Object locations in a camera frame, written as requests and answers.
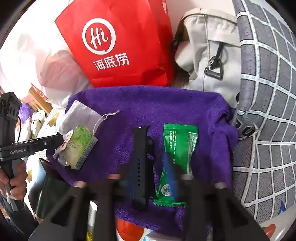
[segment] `black handheld device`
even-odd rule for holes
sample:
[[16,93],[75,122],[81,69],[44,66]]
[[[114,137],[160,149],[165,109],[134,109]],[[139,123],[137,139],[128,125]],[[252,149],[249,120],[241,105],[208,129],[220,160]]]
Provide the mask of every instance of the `black handheld device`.
[[[15,142],[15,125],[18,119],[21,102],[13,92],[4,93],[0,97],[0,167],[7,177],[13,179],[17,165],[25,156],[34,155],[37,151],[47,148],[58,147],[63,144],[64,139],[60,134],[43,137],[25,142]],[[13,186],[10,182],[6,187],[6,192],[10,195]],[[13,211],[22,210],[22,201],[9,199]]]

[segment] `white circle logo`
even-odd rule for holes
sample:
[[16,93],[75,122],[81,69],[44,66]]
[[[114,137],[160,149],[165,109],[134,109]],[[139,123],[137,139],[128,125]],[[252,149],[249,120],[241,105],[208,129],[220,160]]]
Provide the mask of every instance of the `white circle logo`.
[[[91,42],[90,42],[90,44],[93,45],[95,49],[93,49],[89,45],[89,43],[86,41],[86,31],[87,31],[88,27],[94,23],[101,23],[101,24],[105,25],[111,33],[111,44],[110,44],[109,48],[107,49],[107,51],[106,50],[101,50],[101,51],[95,50],[95,49],[97,49],[97,45],[96,45],[95,40],[98,41],[99,45],[101,45],[100,39],[102,39],[103,42],[108,41],[108,38],[105,38],[104,31],[101,28],[100,28],[100,30],[101,30],[100,34],[99,34],[98,28],[96,28],[96,36],[94,36],[94,30],[93,30],[93,28],[91,28]],[[114,30],[113,26],[107,20],[105,20],[103,18],[94,18],[94,19],[91,19],[90,21],[88,21],[86,23],[86,25],[84,26],[84,28],[82,30],[82,40],[83,40],[85,47],[90,52],[97,54],[97,55],[104,55],[104,54],[109,53],[114,48],[115,41],[116,41],[116,34],[115,34],[115,30]]]
[[170,188],[170,185],[169,184],[163,185],[162,188],[161,188],[161,193],[164,196],[170,196],[170,195],[172,195],[172,189]]

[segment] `black cable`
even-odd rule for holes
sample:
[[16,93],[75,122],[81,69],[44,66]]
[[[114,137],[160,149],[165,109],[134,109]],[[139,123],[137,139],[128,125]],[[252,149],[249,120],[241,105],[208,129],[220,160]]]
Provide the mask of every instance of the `black cable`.
[[19,118],[19,120],[20,120],[20,130],[21,130],[21,128],[22,128],[22,121],[21,121],[21,119],[20,119],[20,117],[18,117]]

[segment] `green packaging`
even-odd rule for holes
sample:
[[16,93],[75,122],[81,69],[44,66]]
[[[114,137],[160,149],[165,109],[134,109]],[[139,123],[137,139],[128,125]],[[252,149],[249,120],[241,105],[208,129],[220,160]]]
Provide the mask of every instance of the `green packaging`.
[[[163,127],[163,142],[165,152],[169,152],[173,159],[173,164],[181,166],[184,174],[192,175],[191,157],[195,150],[198,139],[196,126],[180,125],[180,124],[164,124]],[[169,184],[167,170],[165,165],[160,177],[154,204],[167,207],[185,207],[185,202],[175,202],[174,193]]]
[[59,162],[70,164],[72,169],[80,170],[97,141],[89,129],[78,124],[65,150],[59,154]]

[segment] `drawstring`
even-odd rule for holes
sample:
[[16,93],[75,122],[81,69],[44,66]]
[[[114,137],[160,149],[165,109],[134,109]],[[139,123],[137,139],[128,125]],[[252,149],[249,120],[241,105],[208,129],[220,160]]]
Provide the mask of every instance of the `drawstring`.
[[116,112],[114,112],[114,113],[111,113],[111,114],[104,114],[104,115],[102,115],[102,117],[94,125],[93,135],[96,133],[96,130],[98,129],[98,127],[101,124],[101,122],[103,122],[104,120],[106,120],[108,116],[110,116],[110,115],[116,115],[117,113],[119,113],[119,110],[116,111]]

